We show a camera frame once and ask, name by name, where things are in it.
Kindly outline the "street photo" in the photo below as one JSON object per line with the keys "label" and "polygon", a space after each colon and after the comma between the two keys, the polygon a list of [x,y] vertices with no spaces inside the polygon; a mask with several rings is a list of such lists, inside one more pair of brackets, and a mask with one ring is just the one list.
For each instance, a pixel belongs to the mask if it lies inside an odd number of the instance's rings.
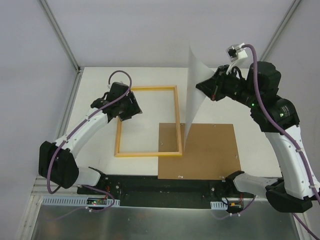
{"label": "street photo", "polygon": [[193,120],[201,107],[206,95],[196,88],[201,83],[214,75],[214,71],[207,67],[194,55],[191,46],[188,49],[187,89],[185,106],[185,129],[184,147],[187,143],[188,134]]}

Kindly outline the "yellow wooden picture frame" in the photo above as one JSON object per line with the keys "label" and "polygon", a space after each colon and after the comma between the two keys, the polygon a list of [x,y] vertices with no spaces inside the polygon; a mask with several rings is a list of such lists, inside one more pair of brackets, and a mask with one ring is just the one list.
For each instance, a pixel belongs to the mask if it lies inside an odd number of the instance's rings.
{"label": "yellow wooden picture frame", "polygon": [[177,151],[162,151],[162,152],[127,152],[121,153],[121,134],[122,122],[117,119],[116,137],[114,156],[116,158],[135,158],[135,157],[181,157],[183,154],[182,149],[182,136],[181,136],[181,122],[180,122],[180,109],[178,99],[178,87],[176,85],[161,85],[161,86],[134,86],[131,88],[132,92],[156,92],[156,91],[173,91],[174,100],[174,114],[175,114],[175,128],[176,128],[176,141]]}

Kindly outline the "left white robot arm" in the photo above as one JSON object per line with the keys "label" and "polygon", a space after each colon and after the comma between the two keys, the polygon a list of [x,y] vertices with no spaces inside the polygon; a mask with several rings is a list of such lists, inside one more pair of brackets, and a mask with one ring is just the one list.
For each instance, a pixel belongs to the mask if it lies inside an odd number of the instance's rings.
{"label": "left white robot arm", "polygon": [[92,167],[80,167],[76,157],[82,147],[97,131],[112,119],[120,121],[141,114],[135,95],[129,86],[114,82],[110,91],[97,98],[80,123],[55,142],[45,141],[39,148],[38,173],[58,187],[68,189],[73,185],[88,185],[90,191],[99,195],[105,191],[102,172]]}

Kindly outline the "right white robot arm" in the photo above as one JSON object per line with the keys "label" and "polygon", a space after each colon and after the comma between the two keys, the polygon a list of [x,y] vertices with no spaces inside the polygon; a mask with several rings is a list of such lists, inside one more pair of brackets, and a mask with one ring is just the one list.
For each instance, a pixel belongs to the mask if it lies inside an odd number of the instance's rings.
{"label": "right white robot arm", "polygon": [[250,66],[246,78],[237,66],[231,73],[227,69],[228,65],[219,66],[210,78],[197,83],[196,89],[212,101],[229,97],[250,108],[251,118],[273,148],[282,176],[257,177],[238,170],[226,178],[226,194],[233,198],[242,192],[264,197],[281,213],[306,212],[313,206],[312,202],[316,200],[313,190],[318,191],[320,184],[316,177],[312,178],[313,184],[309,182],[304,158],[301,157],[304,146],[296,108],[291,101],[277,94],[281,73],[270,62],[257,63],[257,81],[263,105],[284,132],[272,125],[259,106],[254,89],[254,67]]}

